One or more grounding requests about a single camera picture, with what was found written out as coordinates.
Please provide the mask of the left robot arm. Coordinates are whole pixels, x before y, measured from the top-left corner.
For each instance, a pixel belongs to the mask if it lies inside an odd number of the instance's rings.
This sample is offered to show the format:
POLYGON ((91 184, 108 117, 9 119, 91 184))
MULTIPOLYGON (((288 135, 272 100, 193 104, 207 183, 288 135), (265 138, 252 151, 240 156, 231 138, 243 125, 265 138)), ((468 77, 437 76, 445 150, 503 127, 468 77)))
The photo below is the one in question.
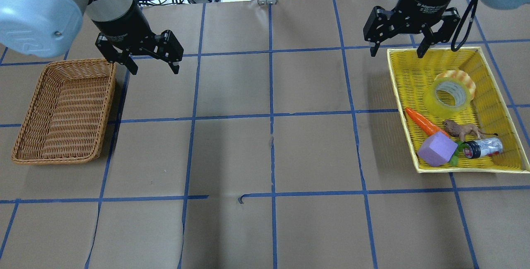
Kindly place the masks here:
POLYGON ((66 53, 87 15, 99 29, 95 46, 108 63, 136 74, 133 56, 164 61, 179 73, 183 47, 171 30, 155 34, 140 3, 148 0, 0 0, 1 43, 21 54, 66 53))

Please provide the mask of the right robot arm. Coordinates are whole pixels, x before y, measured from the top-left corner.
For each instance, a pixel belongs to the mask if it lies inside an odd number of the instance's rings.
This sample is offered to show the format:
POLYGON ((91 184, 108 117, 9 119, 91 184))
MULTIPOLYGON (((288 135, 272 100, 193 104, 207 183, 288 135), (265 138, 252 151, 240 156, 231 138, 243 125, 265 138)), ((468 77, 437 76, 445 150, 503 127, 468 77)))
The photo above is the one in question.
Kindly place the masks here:
POLYGON ((456 52, 465 44, 475 21, 478 2, 496 10, 513 10, 529 0, 471 0, 461 16, 452 0, 397 0, 392 10, 373 7, 363 27, 365 41, 370 44, 370 55, 375 57, 383 41, 398 34, 422 34, 417 56, 424 57, 431 46, 450 43, 456 52))

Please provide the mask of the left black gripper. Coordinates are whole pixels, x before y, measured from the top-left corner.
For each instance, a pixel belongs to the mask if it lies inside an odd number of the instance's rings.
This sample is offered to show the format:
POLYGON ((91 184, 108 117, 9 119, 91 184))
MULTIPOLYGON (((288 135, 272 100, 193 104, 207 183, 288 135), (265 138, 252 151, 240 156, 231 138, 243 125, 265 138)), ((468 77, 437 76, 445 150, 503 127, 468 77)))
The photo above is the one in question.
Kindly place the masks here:
POLYGON ((95 46, 108 62, 119 63, 136 75, 138 65, 131 55, 148 55, 167 62, 174 74, 179 73, 182 45, 171 30, 154 33, 140 9, 130 9, 112 21, 93 23, 100 31, 95 46))

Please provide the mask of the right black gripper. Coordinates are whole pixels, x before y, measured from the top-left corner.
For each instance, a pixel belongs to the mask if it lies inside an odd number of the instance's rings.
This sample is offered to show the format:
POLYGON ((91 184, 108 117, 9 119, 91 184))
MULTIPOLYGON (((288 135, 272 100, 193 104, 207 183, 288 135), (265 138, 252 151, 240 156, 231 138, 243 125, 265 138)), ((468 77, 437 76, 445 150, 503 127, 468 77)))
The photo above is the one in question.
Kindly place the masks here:
POLYGON ((375 57, 383 41, 397 34, 424 34, 417 48, 423 58, 430 46, 445 43, 453 36, 460 15, 452 0, 397 0, 392 10, 373 7, 363 27, 365 41, 370 43, 370 55, 375 57))

